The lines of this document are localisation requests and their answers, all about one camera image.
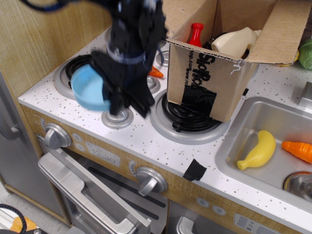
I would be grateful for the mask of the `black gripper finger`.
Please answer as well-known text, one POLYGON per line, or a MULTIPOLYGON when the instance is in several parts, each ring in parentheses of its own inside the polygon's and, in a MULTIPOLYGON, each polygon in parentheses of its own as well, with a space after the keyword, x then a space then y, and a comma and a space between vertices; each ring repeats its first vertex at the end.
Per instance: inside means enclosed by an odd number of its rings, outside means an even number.
POLYGON ((110 114, 117 115, 122 109, 129 107, 129 100, 122 89, 115 89, 109 94, 110 114))

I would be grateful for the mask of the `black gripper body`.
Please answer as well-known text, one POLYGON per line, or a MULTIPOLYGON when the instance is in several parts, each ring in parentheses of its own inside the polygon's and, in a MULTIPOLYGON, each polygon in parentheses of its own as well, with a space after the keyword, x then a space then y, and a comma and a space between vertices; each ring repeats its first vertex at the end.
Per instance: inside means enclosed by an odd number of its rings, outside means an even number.
POLYGON ((154 105, 154 98, 147 85, 151 65, 122 64, 100 50, 91 51, 91 67, 103 78, 108 96, 115 89, 122 89, 132 106, 143 118, 154 105))

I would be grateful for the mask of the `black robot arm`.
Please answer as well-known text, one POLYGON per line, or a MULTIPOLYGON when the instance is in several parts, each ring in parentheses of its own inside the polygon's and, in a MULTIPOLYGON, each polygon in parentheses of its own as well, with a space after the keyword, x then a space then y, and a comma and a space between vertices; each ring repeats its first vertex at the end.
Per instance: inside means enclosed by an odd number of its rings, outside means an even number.
POLYGON ((112 27, 106 52, 91 52, 91 67, 103 78, 109 112, 117 115, 134 107, 145 117, 154 98, 147 85, 148 73, 167 29, 160 0, 97 0, 107 9, 112 27))

